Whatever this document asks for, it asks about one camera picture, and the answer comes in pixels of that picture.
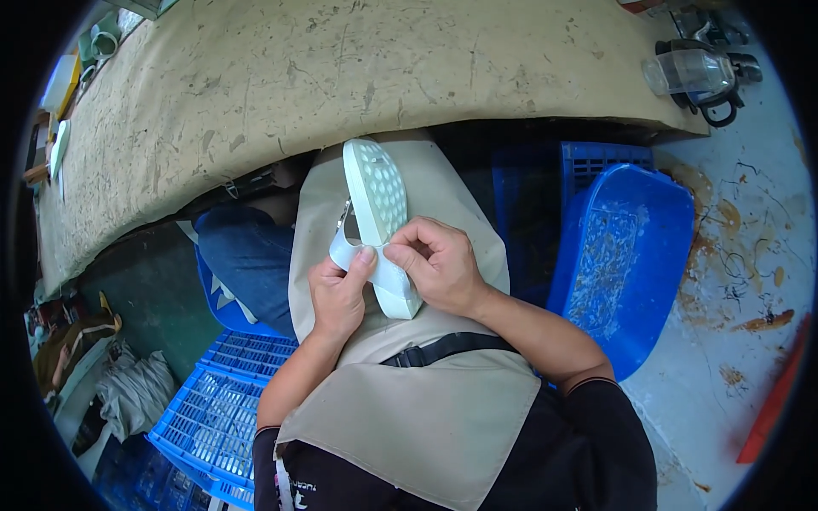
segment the blue plastic basin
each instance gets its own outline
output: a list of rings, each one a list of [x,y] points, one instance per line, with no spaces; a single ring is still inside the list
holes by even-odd
[[[656,345],[693,228],[689,191],[632,164],[608,167],[569,202],[547,308],[602,347],[617,381]]]
[[[196,220],[196,224],[194,225],[196,231],[199,230],[206,217],[207,213]],[[210,294],[210,285],[213,283],[213,272],[207,267],[205,260],[202,258],[202,254],[199,252],[199,245],[193,244],[193,246],[196,250],[196,270],[199,272],[199,282],[202,284],[204,297],[207,299],[207,306],[219,323],[228,329],[241,332],[242,334],[262,335],[264,337],[285,337],[261,321],[255,324],[247,321],[245,313],[241,311],[241,307],[239,307],[238,302],[235,300],[217,309],[218,297],[222,294],[222,290],[217,289],[215,293]]]

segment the hand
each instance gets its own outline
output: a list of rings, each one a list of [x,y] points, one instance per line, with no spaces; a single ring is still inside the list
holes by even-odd
[[[349,266],[338,267],[329,256],[310,268],[307,275],[312,308],[313,333],[346,343],[363,321],[363,286],[375,270],[375,249],[364,247]]]
[[[58,362],[60,367],[65,369],[68,366],[68,363],[71,361],[71,351],[68,349],[68,346],[62,345],[62,349],[60,350],[60,361]]]
[[[432,218],[414,217],[392,236],[384,256],[403,268],[432,307],[470,317],[491,287],[483,281],[469,236]]]

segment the stained floor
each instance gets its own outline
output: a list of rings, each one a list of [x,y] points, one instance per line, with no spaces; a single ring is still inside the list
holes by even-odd
[[[117,244],[86,270],[79,289],[92,313],[104,290],[128,344],[143,357],[162,350],[178,382],[224,330],[207,307],[193,244],[175,222]]]

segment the black strap buckle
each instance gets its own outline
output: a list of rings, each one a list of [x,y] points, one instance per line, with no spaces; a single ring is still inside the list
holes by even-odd
[[[412,346],[398,353],[395,358],[398,361],[398,367],[426,367],[426,358],[423,356],[423,350],[420,347]]]

